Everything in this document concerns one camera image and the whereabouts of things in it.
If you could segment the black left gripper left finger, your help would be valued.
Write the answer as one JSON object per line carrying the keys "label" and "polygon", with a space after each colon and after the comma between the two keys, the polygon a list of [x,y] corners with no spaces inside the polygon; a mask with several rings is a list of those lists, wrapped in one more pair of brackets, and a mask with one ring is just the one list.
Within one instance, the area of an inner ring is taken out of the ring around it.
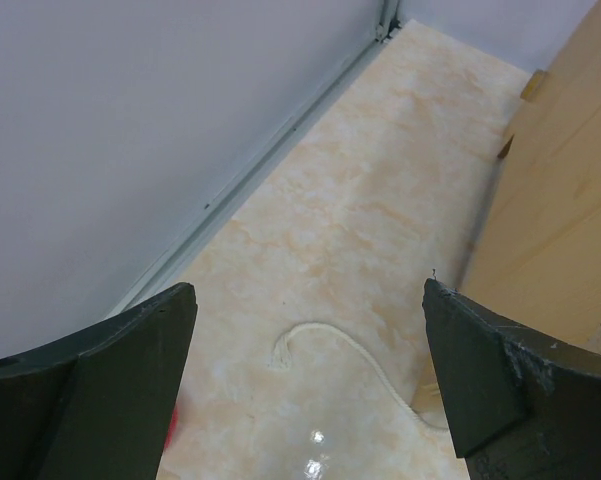
{"label": "black left gripper left finger", "polygon": [[0,479],[153,479],[193,335],[193,285],[0,359]]}

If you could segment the wooden pet bed frame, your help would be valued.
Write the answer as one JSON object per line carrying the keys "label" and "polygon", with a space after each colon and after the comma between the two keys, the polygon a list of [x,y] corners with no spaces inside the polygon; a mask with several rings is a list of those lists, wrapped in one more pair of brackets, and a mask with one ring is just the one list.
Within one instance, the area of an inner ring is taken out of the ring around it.
{"label": "wooden pet bed frame", "polygon": [[434,1],[409,12],[528,74],[451,285],[601,353],[601,1]]}

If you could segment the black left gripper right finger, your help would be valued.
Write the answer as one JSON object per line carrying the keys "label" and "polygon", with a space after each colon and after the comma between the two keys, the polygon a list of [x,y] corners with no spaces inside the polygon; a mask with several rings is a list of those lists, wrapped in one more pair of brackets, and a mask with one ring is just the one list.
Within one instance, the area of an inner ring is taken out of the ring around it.
{"label": "black left gripper right finger", "polygon": [[424,284],[426,335],[472,479],[601,479],[601,355]]}

